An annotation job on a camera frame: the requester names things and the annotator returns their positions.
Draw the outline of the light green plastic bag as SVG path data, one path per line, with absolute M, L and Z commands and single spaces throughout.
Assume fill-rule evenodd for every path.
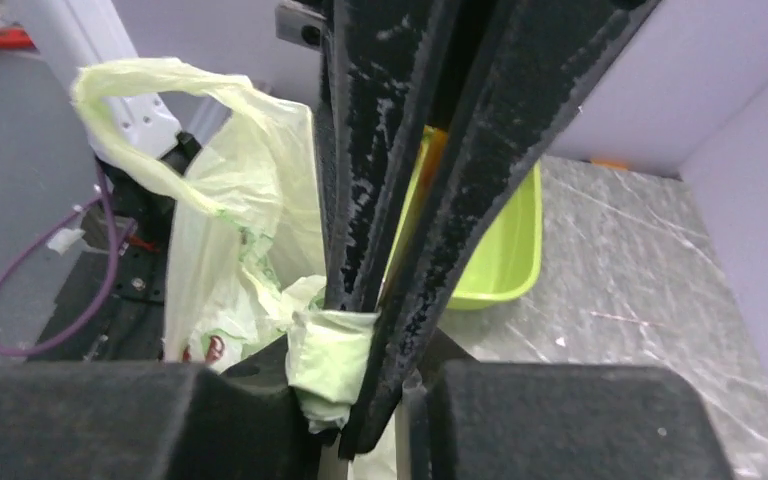
M 209 96 L 228 119 L 184 173 L 131 145 L 109 101 L 178 91 Z M 168 362 L 223 372 L 285 337 L 285 371 L 312 433 L 343 427 L 357 401 L 373 313 L 324 307 L 325 257 L 308 106 L 243 75 L 176 58 L 82 68 L 72 104 L 112 163 L 172 198 L 163 347 Z

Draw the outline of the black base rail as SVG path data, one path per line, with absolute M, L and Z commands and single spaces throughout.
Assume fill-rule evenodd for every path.
M 158 360 L 170 202 L 97 164 L 102 197 L 83 214 L 85 245 L 28 361 Z

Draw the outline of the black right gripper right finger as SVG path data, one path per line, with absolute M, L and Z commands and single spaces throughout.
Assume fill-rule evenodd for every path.
M 410 378 L 414 479 L 730 479 L 698 391 L 654 366 L 481 362 L 436 332 Z

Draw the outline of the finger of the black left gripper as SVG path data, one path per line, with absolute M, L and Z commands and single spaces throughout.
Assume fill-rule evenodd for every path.
M 482 235 L 655 5 L 459 1 L 425 127 L 447 133 L 394 278 L 381 282 L 359 398 L 338 455 L 378 443 Z
M 459 1 L 325 1 L 316 140 L 327 310 L 371 312 Z

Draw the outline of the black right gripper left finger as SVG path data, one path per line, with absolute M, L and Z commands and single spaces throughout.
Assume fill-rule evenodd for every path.
M 0 479 L 313 479 L 320 445 L 279 339 L 197 363 L 0 366 Z

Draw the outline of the green plastic basin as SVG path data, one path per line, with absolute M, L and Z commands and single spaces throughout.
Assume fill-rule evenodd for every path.
M 447 133 L 424 128 L 383 281 L 407 243 L 406 225 L 417 220 L 447 142 Z M 536 283 L 541 269 L 543 205 L 540 167 L 534 166 L 473 252 L 447 307 L 479 310 L 515 300 Z

